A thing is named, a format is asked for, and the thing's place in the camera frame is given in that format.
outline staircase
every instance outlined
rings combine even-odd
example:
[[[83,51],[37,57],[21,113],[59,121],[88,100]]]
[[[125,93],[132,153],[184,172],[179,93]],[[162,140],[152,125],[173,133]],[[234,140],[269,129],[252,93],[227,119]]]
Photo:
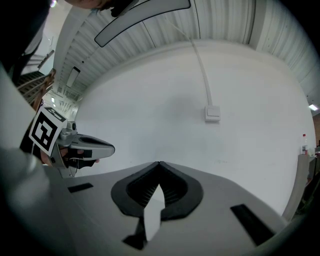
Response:
[[[38,110],[42,97],[51,89],[55,74],[54,69],[47,75],[35,71],[22,75],[16,83],[16,88],[35,111]]]
[[[46,56],[34,54],[31,56],[29,62],[26,64],[22,71],[22,75],[34,73],[39,71],[44,63],[55,53],[54,50],[51,50]]]

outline black vent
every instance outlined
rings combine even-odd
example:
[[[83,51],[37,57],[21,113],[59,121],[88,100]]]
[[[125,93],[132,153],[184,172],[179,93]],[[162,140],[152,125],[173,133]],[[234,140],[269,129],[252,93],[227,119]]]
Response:
[[[196,179],[165,162],[154,162],[114,184],[111,197],[123,214],[142,218],[158,185],[165,202],[162,221],[185,218],[200,204],[204,195]]]
[[[188,190],[187,183],[182,178],[157,165],[131,182],[126,192],[139,205],[146,207],[158,185],[163,191],[166,207],[179,201]]]

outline corrugated metal ceiling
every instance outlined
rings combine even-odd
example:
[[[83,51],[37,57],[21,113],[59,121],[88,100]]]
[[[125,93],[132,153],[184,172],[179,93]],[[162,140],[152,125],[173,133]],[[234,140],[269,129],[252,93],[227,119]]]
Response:
[[[161,14],[130,27],[103,48],[98,46],[94,38],[114,18],[110,11],[85,12],[78,30],[59,38],[59,41],[70,43],[58,43],[56,49],[57,53],[66,53],[55,55],[61,61],[55,60],[54,64],[63,63],[54,66],[59,82],[58,92],[77,100],[97,78],[131,57],[163,45],[186,41],[165,18],[193,39],[228,40],[240,44],[250,42],[255,21],[255,0],[190,2],[189,9]],[[319,59],[312,43],[286,8],[275,1],[271,4],[268,2],[267,8],[265,23],[268,28],[260,50],[282,59],[297,77],[304,93],[309,97],[316,94],[309,100],[317,101],[317,94],[320,93]],[[73,15],[74,11],[72,9],[69,15]],[[69,88],[66,83],[74,66],[81,72],[72,88]]]

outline wall outlet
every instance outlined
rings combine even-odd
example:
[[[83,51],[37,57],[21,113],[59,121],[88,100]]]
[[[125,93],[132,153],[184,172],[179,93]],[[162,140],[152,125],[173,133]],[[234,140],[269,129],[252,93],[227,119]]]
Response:
[[[207,105],[204,108],[206,122],[219,122],[221,120],[220,106]]]

